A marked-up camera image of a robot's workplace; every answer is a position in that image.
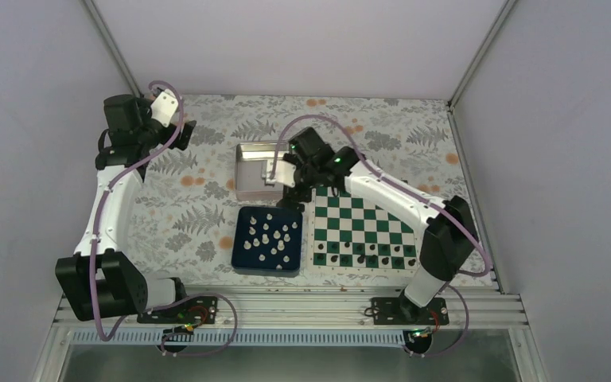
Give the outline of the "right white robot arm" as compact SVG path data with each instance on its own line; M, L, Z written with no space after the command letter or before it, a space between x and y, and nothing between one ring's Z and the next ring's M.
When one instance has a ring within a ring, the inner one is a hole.
M394 299L395 307L384 314L410 324L428 318L432 300L479 243L468 202L430 197L372 164L354 142L333 150L312 127L298 132L286 146L285 154L274 152L263 166L264 181L283 187L281 206L296 209L312 189L324 186L363 198L414 231L417 269Z

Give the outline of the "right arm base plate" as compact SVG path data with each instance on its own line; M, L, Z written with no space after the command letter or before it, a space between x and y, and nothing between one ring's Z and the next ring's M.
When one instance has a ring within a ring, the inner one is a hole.
M425 307L414 305L406 298L371 299L364 315L375 325L448 325L449 315L444 298L433 298Z

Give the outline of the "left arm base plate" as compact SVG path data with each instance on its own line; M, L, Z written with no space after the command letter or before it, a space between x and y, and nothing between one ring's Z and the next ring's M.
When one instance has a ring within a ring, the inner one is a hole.
M175 307L139 314L137 322L163 325L211 325L216 320L217 306L217 297L203 295Z

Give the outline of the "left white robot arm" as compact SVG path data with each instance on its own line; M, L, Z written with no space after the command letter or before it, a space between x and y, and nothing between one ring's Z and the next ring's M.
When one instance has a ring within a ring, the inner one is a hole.
M104 100L107 129L95 157L97 192L88 225L55 275L76 318L88 322L142 314L154 307L169 322L189 313L178 278L147 278L126 252L130 218L156 147L184 150L195 127L172 118L181 106L170 91L153 100L114 95Z

